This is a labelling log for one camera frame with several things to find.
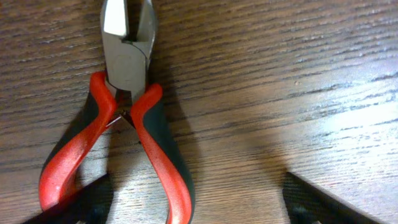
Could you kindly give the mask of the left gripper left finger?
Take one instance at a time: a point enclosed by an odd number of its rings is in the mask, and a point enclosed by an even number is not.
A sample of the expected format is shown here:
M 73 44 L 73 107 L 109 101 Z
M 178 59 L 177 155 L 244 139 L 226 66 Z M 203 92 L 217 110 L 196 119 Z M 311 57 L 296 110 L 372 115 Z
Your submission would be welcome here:
M 113 197 L 110 175 L 105 174 L 22 224 L 105 224 Z

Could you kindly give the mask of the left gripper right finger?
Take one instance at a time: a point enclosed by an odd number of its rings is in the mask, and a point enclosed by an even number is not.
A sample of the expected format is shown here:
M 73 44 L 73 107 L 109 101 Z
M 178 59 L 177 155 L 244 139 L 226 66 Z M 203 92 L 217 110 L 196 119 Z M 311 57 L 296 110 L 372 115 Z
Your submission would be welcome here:
M 285 173 L 282 196 L 289 220 L 294 224 L 381 223 L 292 172 Z

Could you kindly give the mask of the red handled cutting pliers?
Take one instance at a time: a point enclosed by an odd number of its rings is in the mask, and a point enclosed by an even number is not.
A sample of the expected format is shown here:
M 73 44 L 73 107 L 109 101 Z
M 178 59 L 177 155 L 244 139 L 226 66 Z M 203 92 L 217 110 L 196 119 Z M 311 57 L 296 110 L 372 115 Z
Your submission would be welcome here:
M 168 223 L 189 224 L 195 209 L 190 171 L 170 132 L 159 84 L 147 74 L 157 35 L 153 3 L 143 0 L 136 36 L 129 36 L 125 0 L 105 0 L 100 14 L 105 70 L 91 75 L 79 115 L 54 146 L 39 179 L 43 211 L 76 193 L 75 175 L 98 138 L 125 119 L 138 135 L 167 196 Z

